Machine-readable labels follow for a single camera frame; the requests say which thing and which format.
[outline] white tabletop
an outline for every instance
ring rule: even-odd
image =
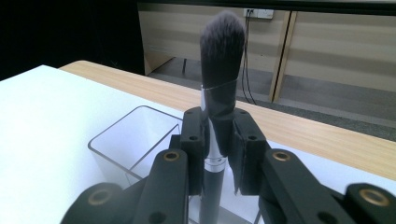
[[[47,66],[1,81],[0,223],[60,222],[84,189],[106,181],[88,142],[140,105],[183,115]],[[270,144],[295,152],[328,187],[344,192],[351,182],[368,182],[396,195],[395,181]],[[223,190],[223,195],[233,197],[231,186]],[[223,198],[222,204],[227,204],[229,198]]]

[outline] dark background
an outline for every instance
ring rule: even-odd
[[[87,60],[144,74],[136,1],[0,3],[0,80]]]

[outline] electrical socket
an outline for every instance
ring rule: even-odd
[[[249,15],[250,10],[253,10],[253,12],[250,13],[250,18],[271,20],[274,16],[274,11],[272,9],[244,8],[244,17]]]

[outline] brush handle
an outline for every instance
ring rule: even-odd
[[[202,224],[218,223],[224,170],[218,173],[204,171],[204,192],[201,197],[199,222]]]

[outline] wooden surface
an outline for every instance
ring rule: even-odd
[[[200,92],[96,63],[79,61],[60,69],[185,111],[200,105]],[[346,129],[237,102],[267,139],[396,180],[396,143]]]

